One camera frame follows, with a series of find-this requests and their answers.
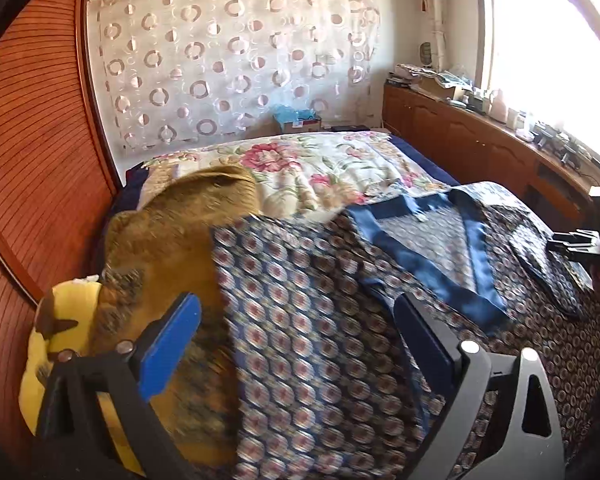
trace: floral bedspread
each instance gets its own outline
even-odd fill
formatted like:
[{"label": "floral bedspread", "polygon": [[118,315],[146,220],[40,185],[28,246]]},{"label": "floral bedspread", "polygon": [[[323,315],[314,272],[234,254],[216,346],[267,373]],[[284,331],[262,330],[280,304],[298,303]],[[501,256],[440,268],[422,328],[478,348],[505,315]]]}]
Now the floral bedspread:
[{"label": "floral bedspread", "polygon": [[447,190],[404,155],[382,132],[293,134],[216,144],[158,156],[144,165],[151,174],[141,208],[174,179],[219,164],[250,168],[260,208],[274,218],[309,216],[351,203],[371,203],[407,193]]}]

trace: blue satin trim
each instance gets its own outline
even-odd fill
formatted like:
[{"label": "blue satin trim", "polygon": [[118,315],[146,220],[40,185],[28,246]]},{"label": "blue satin trim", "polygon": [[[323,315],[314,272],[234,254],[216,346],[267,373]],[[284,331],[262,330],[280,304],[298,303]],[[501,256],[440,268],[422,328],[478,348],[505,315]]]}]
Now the blue satin trim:
[{"label": "blue satin trim", "polygon": [[[458,208],[466,232],[469,257],[472,261],[476,292],[457,285],[446,277],[431,261],[411,251],[398,240],[382,231],[376,220],[396,218],[409,214],[424,213],[435,209],[455,206]],[[467,319],[475,323],[487,335],[493,335],[509,317],[498,295],[491,267],[486,254],[484,224],[474,200],[464,191],[451,189],[420,198],[401,195],[385,202],[347,207],[360,234],[369,243],[389,254],[402,268],[413,274],[425,287]]]}]

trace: cabinet door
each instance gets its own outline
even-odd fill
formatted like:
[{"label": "cabinet door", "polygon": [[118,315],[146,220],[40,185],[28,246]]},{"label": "cabinet door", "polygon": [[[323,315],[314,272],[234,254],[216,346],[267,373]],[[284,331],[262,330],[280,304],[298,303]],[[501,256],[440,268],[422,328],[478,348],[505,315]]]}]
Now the cabinet door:
[{"label": "cabinet door", "polygon": [[402,136],[406,119],[405,112],[407,110],[405,92],[393,86],[384,86],[382,120],[385,127]]},{"label": "cabinet door", "polygon": [[404,138],[416,150],[445,168],[446,122],[437,114],[434,102],[414,102],[411,107],[411,128],[405,131]]},{"label": "cabinet door", "polygon": [[465,124],[452,121],[448,126],[445,168],[460,184],[488,180],[486,158],[489,146]]},{"label": "cabinet door", "polygon": [[527,160],[515,147],[494,144],[487,160],[487,180],[501,184],[522,199],[531,166],[532,161]]}]

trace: window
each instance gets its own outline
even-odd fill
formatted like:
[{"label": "window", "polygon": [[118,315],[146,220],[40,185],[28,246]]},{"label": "window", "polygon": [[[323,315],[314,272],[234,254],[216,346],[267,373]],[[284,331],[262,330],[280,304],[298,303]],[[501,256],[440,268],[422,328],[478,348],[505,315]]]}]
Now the window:
[{"label": "window", "polygon": [[[600,18],[600,0],[588,1]],[[492,40],[489,87],[600,154],[600,32],[590,19],[569,0],[493,0]]]}]

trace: bottle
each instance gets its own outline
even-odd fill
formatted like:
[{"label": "bottle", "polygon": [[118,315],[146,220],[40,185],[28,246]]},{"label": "bottle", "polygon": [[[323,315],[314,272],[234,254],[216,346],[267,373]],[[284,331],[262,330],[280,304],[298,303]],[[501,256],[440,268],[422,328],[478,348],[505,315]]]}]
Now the bottle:
[{"label": "bottle", "polygon": [[491,103],[491,110],[489,110],[489,116],[495,119],[499,123],[507,122],[507,105],[504,102],[504,92],[501,89],[497,89],[493,93],[493,102]]}]

